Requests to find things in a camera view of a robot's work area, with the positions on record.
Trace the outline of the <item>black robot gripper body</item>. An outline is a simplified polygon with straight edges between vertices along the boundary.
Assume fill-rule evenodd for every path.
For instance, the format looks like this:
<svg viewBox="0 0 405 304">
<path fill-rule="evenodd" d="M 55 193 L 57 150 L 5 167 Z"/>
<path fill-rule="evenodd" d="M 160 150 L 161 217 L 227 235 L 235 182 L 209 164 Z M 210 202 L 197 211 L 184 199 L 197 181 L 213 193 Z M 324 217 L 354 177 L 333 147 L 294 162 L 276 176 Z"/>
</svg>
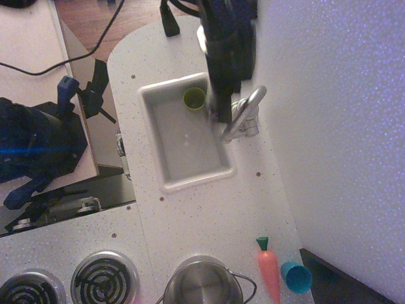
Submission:
<svg viewBox="0 0 405 304">
<path fill-rule="evenodd" d="M 256 60 L 257 1 L 198 1 L 209 77 L 218 94 L 239 93 Z"/>
</svg>

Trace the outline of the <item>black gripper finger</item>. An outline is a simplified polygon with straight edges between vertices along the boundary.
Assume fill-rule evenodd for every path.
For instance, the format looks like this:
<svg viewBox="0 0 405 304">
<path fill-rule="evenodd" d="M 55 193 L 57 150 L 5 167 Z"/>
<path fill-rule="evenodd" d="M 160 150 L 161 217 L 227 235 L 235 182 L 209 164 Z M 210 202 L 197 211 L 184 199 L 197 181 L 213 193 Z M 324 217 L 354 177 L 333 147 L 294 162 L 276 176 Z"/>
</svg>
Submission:
<svg viewBox="0 0 405 304">
<path fill-rule="evenodd" d="M 212 89 L 210 99 L 210 115 L 212 121 L 224 124 L 229 124 L 232 121 L 232 94 L 233 89 Z"/>
</svg>

